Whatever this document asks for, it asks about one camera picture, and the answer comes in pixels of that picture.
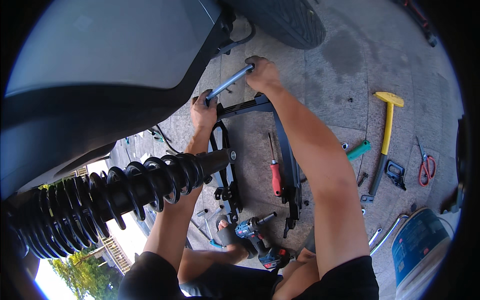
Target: shock absorber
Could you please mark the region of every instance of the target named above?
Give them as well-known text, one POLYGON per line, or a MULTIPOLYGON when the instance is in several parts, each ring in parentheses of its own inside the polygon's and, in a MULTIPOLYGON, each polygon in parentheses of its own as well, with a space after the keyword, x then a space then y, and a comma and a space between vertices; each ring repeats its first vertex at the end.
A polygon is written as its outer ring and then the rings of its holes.
POLYGON ((134 211, 145 220, 143 206, 162 212, 164 201, 176 203, 200 187, 210 174, 225 169, 236 158, 230 149, 192 155, 151 157, 131 162, 122 171, 91 173, 35 189, 33 197, 10 212, 22 254, 30 249, 38 258, 60 258, 90 247, 99 236, 108 238, 106 222, 115 219, 125 229, 123 214, 134 211))

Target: person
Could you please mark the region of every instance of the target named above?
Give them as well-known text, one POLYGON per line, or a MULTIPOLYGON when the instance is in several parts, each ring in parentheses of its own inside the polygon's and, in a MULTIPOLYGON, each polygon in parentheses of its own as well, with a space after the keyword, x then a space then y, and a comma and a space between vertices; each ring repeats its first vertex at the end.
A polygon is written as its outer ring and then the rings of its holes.
MULTIPOLYGON (((200 299, 378 299, 356 177, 340 142, 282 86, 273 62, 258 56, 245 62, 254 64, 248 85, 273 103, 310 183, 314 227, 305 247, 283 275, 236 266, 249 252, 233 237, 235 225, 219 218, 226 252, 184 248, 200 187, 176 204, 165 203, 157 214, 144 252, 120 285, 119 299, 181 299, 180 288, 200 299)), ((217 99, 205 104, 210 91, 192 99, 195 132, 186 153, 207 152, 216 123, 217 99)))

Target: red scissors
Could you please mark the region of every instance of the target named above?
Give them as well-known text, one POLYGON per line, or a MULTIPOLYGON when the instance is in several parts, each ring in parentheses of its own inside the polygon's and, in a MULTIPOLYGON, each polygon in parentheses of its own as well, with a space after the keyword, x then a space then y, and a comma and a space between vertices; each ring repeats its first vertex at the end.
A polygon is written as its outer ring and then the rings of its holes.
POLYGON ((421 162, 421 165, 420 165, 419 183, 420 183, 421 186, 427 186, 428 183, 430 182, 430 179, 432 179, 435 176, 435 171, 437 170, 437 165, 435 163, 435 159, 433 159, 432 156, 427 155, 425 153, 425 150, 423 149, 423 146, 420 143, 419 137, 417 137, 417 140, 419 141, 421 158, 423 160, 421 162), (432 161, 432 163, 433 163, 433 170, 431 172, 430 172, 430 161, 432 161), (427 178, 427 181, 422 182, 422 178, 427 178))

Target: cordless drill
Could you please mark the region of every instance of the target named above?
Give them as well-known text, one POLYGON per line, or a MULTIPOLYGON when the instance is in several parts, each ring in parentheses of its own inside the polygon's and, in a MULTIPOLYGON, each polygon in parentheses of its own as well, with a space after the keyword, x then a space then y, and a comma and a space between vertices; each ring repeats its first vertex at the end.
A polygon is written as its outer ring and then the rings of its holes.
POLYGON ((252 217, 241 222, 235 227, 235 232, 242 239, 248 239, 252 242, 255 250, 258 252, 258 260, 267 269, 283 268, 290 260, 290 254, 286 249, 273 246, 266 248, 263 236, 260 234, 260 225, 276 217, 276 212, 272 212, 263 219, 252 217))

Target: red screwdriver handle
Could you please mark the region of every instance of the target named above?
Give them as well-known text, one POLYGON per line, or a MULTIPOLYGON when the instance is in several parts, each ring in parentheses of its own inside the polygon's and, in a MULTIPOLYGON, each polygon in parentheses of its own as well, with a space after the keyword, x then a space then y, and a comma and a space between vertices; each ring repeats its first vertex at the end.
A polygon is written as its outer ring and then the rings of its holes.
POLYGON ((278 169, 278 164, 270 165, 272 169, 272 187, 273 187, 273 194, 275 197, 280 197, 282 195, 282 187, 280 185, 280 170, 278 169))

